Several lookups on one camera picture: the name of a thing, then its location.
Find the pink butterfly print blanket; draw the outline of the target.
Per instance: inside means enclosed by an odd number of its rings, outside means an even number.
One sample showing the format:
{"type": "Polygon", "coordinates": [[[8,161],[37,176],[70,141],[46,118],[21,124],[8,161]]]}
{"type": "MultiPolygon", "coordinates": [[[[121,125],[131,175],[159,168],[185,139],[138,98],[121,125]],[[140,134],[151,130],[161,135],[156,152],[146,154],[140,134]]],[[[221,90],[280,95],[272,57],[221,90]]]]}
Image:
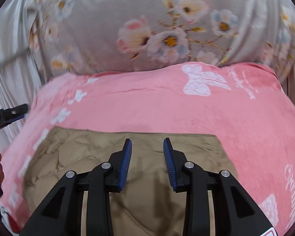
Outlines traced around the pink butterfly print blanket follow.
{"type": "Polygon", "coordinates": [[[169,185],[166,137],[203,169],[234,175],[278,235],[293,225],[295,105],[271,69],[252,63],[54,78],[3,154],[1,204],[24,226],[67,171],[92,170],[129,138],[127,183],[111,195],[114,234],[181,235],[185,194],[169,185]]]}

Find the grey floral bedding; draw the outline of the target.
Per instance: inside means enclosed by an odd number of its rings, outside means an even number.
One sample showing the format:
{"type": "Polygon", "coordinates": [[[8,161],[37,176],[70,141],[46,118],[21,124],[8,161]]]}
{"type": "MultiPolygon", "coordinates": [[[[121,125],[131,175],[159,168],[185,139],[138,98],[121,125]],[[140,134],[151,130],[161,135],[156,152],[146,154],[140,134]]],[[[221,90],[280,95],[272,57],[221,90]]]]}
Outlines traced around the grey floral bedding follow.
{"type": "Polygon", "coordinates": [[[295,64],[291,0],[26,0],[40,69],[90,75],[185,63],[295,64]]]}

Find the silver grey curtain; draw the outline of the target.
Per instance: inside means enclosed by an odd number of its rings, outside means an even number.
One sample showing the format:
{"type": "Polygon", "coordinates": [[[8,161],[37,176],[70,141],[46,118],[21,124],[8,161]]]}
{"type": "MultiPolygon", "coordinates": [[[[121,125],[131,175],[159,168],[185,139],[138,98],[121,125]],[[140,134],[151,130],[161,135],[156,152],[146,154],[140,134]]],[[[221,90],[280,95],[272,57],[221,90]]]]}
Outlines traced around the silver grey curtain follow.
{"type": "Polygon", "coordinates": [[[29,45],[36,10],[27,0],[5,0],[0,8],[0,109],[31,104],[45,83],[29,45]]]}

